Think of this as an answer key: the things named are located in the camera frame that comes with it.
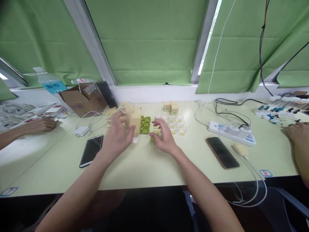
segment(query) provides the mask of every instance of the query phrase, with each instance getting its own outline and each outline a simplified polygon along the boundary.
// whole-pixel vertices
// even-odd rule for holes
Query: person's left hand
[[[102,149],[98,153],[108,165],[127,149],[133,140],[135,126],[131,126],[129,132],[126,133],[119,119],[120,116],[124,116],[124,113],[121,111],[113,114],[111,127],[108,129],[103,139]]]

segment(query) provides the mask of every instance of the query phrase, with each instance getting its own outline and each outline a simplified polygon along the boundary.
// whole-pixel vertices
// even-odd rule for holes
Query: smartphone
[[[208,143],[208,146],[224,169],[233,169],[240,166],[234,156],[218,137],[207,138],[205,141]]]
[[[309,116],[309,111],[303,111],[303,113]]]
[[[80,161],[80,168],[84,168],[92,163],[97,153],[101,150],[103,135],[93,137],[87,140],[83,157]]]

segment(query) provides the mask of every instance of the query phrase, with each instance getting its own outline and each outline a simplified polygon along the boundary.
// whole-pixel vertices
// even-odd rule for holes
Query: white sticker
[[[260,173],[265,177],[273,177],[273,174],[268,170],[260,170]]]
[[[95,91],[97,88],[94,84],[89,85],[87,88],[85,88],[84,90],[86,91],[86,93],[88,95],[90,95],[93,91]]]
[[[10,195],[12,195],[13,193],[15,193],[18,190],[17,187],[11,187],[11,188],[7,188],[6,190],[4,190],[0,197],[8,197]]]

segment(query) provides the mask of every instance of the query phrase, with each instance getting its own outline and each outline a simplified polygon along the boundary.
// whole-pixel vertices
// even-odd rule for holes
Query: chair
[[[267,198],[259,205],[259,208],[275,231],[297,232],[288,218],[286,202],[297,209],[304,218],[309,219],[309,209],[282,188],[268,188]]]

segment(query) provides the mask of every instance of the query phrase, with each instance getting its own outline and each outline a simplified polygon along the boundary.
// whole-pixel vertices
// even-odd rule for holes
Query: power strip
[[[226,130],[228,128],[228,126],[216,123],[214,121],[211,121],[209,126],[208,126],[208,130],[209,131],[214,132],[216,134],[219,134],[219,132],[220,132],[220,136],[224,136],[226,138],[235,140],[237,142],[243,143],[243,144],[248,145],[250,147],[252,147],[252,146],[257,144],[257,142],[256,142],[256,140],[254,138],[254,135],[251,135],[249,137],[241,139],[241,138],[238,138],[238,137],[236,137],[234,135],[229,135],[229,134],[225,133],[224,131],[220,130],[220,128],[223,128],[223,129]]]

